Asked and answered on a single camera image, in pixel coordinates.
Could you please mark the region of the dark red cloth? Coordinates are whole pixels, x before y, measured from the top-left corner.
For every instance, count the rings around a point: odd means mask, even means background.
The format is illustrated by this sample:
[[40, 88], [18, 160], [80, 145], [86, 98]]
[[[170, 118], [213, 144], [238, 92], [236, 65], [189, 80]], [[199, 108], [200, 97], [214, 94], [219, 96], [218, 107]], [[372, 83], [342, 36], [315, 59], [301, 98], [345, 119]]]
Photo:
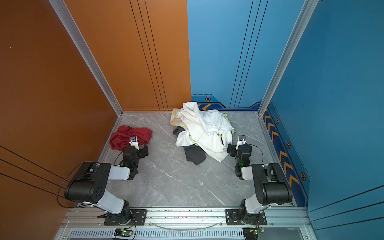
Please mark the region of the dark red cloth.
[[152, 138], [153, 131], [148, 128], [132, 128], [129, 126], [120, 126], [118, 130], [111, 135], [109, 144], [112, 150], [123, 151], [123, 148], [130, 144], [130, 137], [136, 136], [139, 145], [147, 145]]

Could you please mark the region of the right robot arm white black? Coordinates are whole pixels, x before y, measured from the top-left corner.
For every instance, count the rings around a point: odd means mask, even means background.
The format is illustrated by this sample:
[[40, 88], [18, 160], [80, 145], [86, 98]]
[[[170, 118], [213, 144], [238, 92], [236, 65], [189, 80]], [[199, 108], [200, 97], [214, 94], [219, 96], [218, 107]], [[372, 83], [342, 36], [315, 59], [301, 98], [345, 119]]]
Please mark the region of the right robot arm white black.
[[239, 208], [227, 209], [227, 225], [267, 225], [265, 210], [293, 200], [292, 189], [279, 164], [251, 164], [252, 145], [228, 144], [227, 153], [236, 159], [235, 174], [253, 182], [254, 193], [242, 200]]

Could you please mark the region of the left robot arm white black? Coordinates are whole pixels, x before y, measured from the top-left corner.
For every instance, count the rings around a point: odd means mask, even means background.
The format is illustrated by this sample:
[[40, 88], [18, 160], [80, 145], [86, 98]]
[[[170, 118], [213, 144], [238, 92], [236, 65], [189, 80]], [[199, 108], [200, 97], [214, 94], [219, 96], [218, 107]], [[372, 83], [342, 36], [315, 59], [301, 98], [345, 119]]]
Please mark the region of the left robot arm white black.
[[65, 189], [65, 198], [75, 203], [85, 203], [104, 211], [98, 216], [106, 226], [143, 226], [147, 210], [131, 210], [127, 200], [116, 197], [107, 190], [109, 181], [131, 181], [138, 174], [140, 159], [149, 155], [147, 145], [123, 148], [119, 165], [96, 162], [83, 163]]

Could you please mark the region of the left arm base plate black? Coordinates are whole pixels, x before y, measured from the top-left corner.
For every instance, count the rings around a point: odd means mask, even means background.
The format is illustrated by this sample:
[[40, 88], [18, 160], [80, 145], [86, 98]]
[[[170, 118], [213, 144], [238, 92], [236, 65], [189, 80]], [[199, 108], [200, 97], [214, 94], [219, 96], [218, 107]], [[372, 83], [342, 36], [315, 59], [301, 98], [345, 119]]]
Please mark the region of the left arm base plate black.
[[122, 211], [120, 214], [106, 214], [105, 226], [143, 226], [147, 217], [146, 209], [133, 209], [127, 212]]

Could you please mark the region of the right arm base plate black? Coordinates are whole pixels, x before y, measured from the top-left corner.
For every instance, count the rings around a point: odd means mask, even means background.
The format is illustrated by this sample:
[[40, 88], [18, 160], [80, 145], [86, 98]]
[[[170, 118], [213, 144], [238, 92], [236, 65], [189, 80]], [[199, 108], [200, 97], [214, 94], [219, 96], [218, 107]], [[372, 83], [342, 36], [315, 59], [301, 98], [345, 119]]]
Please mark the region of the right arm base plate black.
[[266, 226], [268, 224], [265, 213], [241, 214], [239, 209], [226, 209], [225, 214], [226, 214], [226, 223], [228, 226], [237, 226], [237, 225]]

